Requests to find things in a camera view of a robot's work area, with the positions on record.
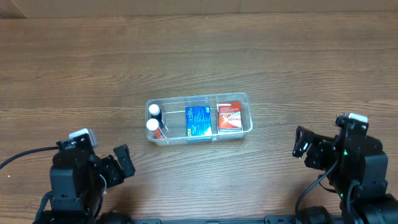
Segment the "orange bottle white cap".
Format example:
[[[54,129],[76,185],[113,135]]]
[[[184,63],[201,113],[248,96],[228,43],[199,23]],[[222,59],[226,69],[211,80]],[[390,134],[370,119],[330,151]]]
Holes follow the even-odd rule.
[[[159,126],[159,122],[151,118],[146,122],[146,128],[152,133],[156,139],[165,139],[166,136]]]

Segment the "blue lozenge box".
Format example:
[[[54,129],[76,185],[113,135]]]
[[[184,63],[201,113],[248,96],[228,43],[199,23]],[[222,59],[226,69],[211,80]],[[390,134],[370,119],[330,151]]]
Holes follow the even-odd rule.
[[[211,136],[211,110],[209,106],[185,108],[187,137]]]

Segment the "black bottle white cap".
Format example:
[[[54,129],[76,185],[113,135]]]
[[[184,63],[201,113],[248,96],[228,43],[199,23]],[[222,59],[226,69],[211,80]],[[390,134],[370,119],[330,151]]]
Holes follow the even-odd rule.
[[[151,118],[156,119],[159,123],[162,123],[162,110],[157,104],[151,104],[148,107]]]

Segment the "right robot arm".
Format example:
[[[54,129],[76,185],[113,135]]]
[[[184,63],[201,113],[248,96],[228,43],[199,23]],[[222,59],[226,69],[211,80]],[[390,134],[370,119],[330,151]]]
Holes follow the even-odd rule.
[[[293,156],[304,157],[307,167],[324,172],[296,201],[299,223],[336,221],[323,207],[299,207],[323,179],[341,200],[343,223],[397,223],[397,199],[386,192],[388,158],[380,140],[368,136],[367,130],[367,124],[342,125],[339,135],[328,138],[297,127]]]

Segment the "red caplet box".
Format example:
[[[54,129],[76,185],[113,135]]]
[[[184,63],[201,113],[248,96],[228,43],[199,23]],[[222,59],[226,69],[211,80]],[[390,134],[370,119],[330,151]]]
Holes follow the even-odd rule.
[[[238,132],[242,130],[241,102],[221,102],[217,104],[218,131]]]

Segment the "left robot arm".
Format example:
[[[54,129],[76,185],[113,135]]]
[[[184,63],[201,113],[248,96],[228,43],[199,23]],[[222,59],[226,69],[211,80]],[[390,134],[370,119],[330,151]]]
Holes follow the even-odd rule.
[[[34,222],[98,223],[106,189],[136,171],[127,145],[114,153],[101,159],[92,146],[62,146],[50,169],[52,190],[43,196]]]

